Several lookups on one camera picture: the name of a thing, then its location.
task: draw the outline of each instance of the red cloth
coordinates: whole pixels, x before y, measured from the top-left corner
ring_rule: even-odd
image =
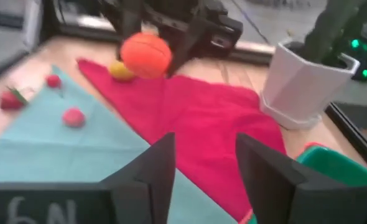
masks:
[[[245,88],[176,76],[119,83],[87,60],[78,67],[129,125],[150,144],[175,132],[177,167],[236,220],[250,209],[235,155],[237,133],[286,153],[277,123]]]

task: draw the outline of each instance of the white flower pot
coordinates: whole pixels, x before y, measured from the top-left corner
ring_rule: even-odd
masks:
[[[345,54],[347,68],[328,67],[304,60],[289,50],[298,42],[277,45],[260,94],[261,111],[287,129],[316,125],[334,93],[355,74],[360,63]]]

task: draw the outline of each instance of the wooden table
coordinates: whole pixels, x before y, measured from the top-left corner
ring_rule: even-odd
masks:
[[[242,47],[273,50],[256,44],[245,44]],[[34,89],[34,92],[38,91],[44,82],[44,76],[50,73],[51,64],[55,64],[118,115],[118,112],[106,102],[78,71],[77,57],[85,57],[98,63],[109,65],[115,59],[115,46],[113,44],[81,39],[55,37],[36,53],[28,56],[21,63],[10,69],[7,75],[0,78],[0,91],[5,89],[7,84],[16,85],[19,88],[31,87]],[[244,86],[259,93],[266,80],[267,70],[267,67],[251,64],[198,59],[185,64],[179,72],[210,83]],[[26,93],[26,97],[30,98],[33,94]],[[6,113],[0,110],[0,133],[16,116],[17,113]],[[288,131],[281,128],[281,131],[287,153],[291,157],[301,153],[306,143],[319,142],[367,167],[364,160],[362,160],[360,155],[325,114],[323,114],[323,120],[310,130]]]

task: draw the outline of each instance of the basketball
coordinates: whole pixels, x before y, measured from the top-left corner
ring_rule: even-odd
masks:
[[[172,58],[163,39],[146,33],[134,34],[124,41],[120,56],[124,65],[141,78],[163,77]]]

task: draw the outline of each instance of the lemon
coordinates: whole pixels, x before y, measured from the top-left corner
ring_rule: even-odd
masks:
[[[128,70],[120,61],[113,62],[109,67],[110,75],[119,81],[130,81],[135,78],[135,74]]]

